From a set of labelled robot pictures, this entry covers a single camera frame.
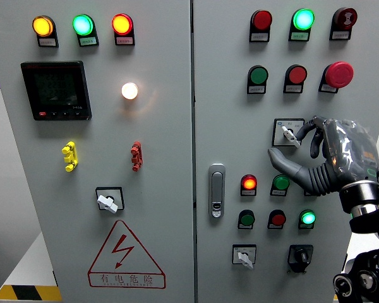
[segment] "green indicator light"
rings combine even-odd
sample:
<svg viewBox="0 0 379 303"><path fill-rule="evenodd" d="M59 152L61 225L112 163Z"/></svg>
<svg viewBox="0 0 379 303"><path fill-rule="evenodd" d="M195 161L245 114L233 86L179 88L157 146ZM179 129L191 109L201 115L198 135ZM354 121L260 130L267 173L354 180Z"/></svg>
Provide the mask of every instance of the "green indicator light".
<svg viewBox="0 0 379 303"><path fill-rule="evenodd" d="M93 31L93 21L87 15L75 16L75 19L73 19L73 28L78 35L90 35Z"/></svg>
<svg viewBox="0 0 379 303"><path fill-rule="evenodd" d="M304 224L312 224L316 221L316 215L311 210L304 211L302 212L301 219Z"/></svg>
<svg viewBox="0 0 379 303"><path fill-rule="evenodd" d="M256 68L251 72L250 78L253 83L261 84L268 78L268 73L263 68Z"/></svg>
<svg viewBox="0 0 379 303"><path fill-rule="evenodd" d="M372 177L376 177L376 171L373 169L368 169L368 175L371 175Z"/></svg>
<svg viewBox="0 0 379 303"><path fill-rule="evenodd" d="M293 16L293 24L298 30L308 30L315 21L315 14L311 9L303 8Z"/></svg>
<svg viewBox="0 0 379 303"><path fill-rule="evenodd" d="M244 225L244 226L250 226L254 223L255 219L253 216L251 215L245 215L241 218L241 223Z"/></svg>
<svg viewBox="0 0 379 303"><path fill-rule="evenodd" d="M289 178L284 175L278 175L274 179L274 186L280 191L284 191L289 187Z"/></svg>

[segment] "digital power meter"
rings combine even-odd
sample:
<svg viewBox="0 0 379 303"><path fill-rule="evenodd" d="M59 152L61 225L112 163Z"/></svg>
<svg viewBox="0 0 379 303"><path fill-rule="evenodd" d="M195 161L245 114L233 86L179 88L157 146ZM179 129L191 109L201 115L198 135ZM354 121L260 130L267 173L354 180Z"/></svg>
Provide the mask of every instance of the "digital power meter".
<svg viewBox="0 0 379 303"><path fill-rule="evenodd" d="M35 120L91 119L83 62L24 62L21 70Z"/></svg>

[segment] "gray metal panel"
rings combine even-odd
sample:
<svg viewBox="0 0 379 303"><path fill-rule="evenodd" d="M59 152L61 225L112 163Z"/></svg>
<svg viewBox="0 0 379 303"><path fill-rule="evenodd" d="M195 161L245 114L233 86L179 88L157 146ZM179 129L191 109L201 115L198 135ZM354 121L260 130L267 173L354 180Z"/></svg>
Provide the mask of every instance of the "gray metal panel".
<svg viewBox="0 0 379 303"><path fill-rule="evenodd" d="M285 198L270 196L278 174L270 164L275 118L355 119L377 138L379 133L379 1L194 1L196 97L196 195L198 299L205 302L332 302L332 278L342 269L350 237L349 215L337 193L304 197L292 183ZM328 40L334 12L353 7L358 21L347 42ZM311 8L316 21L309 42L288 42L292 14ZM270 42L249 44L251 15L258 9L273 16ZM318 93L323 70L347 61L355 70L350 85L336 95ZM260 64L268 69L267 93L246 95L247 73ZM308 70L301 95L282 93L284 75L293 64ZM292 160L320 165L309 158L312 135L300 150L280 148ZM221 219L208 214L208 168L226 167L226 205ZM240 197L245 174L258 179L257 197ZM298 230L298 216L317 214L313 230ZM241 210L254 211L253 230L238 230ZM283 230L267 230L270 212L287 216ZM256 244L255 269L231 263L233 244ZM312 244L306 274L288 273L291 244Z"/></svg>
<svg viewBox="0 0 379 303"><path fill-rule="evenodd" d="M98 47L78 46L71 22L81 13L93 18ZM136 46L114 45L118 13L132 17ZM37 46L38 15L55 21L58 49ZM20 63L70 60L84 62L92 120L34 121ZM123 101L129 81L139 95ZM64 302L193 302L190 2L0 0L0 85ZM69 140L79 156L72 173L61 153ZM143 148L137 173L134 141ZM97 186L122 186L125 210L99 211ZM89 286L88 269L116 220L161 267L165 289ZM142 264L138 256L133 249L125 262Z"/></svg>

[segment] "electrical hazard symbol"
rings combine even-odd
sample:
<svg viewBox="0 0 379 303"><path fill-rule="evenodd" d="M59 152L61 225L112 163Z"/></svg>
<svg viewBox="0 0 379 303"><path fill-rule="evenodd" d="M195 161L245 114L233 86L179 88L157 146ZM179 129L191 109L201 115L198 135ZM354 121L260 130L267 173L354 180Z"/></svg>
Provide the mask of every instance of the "electrical hazard symbol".
<svg viewBox="0 0 379 303"><path fill-rule="evenodd" d="M165 288L165 274L132 230L118 220L88 271L91 287Z"/></svg>

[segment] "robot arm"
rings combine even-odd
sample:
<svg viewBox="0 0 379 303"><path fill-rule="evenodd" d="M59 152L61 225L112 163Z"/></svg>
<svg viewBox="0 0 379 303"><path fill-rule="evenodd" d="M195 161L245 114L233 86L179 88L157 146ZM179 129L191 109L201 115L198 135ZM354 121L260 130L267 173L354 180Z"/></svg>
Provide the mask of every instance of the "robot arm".
<svg viewBox="0 0 379 303"><path fill-rule="evenodd" d="M272 165L312 195L338 191L343 210L352 215L351 230L379 235L379 159L375 142L354 121L318 116L300 129L296 139L302 140L312 130L315 135L310 156L317 158L322 144L324 163L303 167L286 159L280 150L269 148ZM379 302L379 249L358 255L351 271L335 276L333 285L341 303L361 303L362 297Z"/></svg>

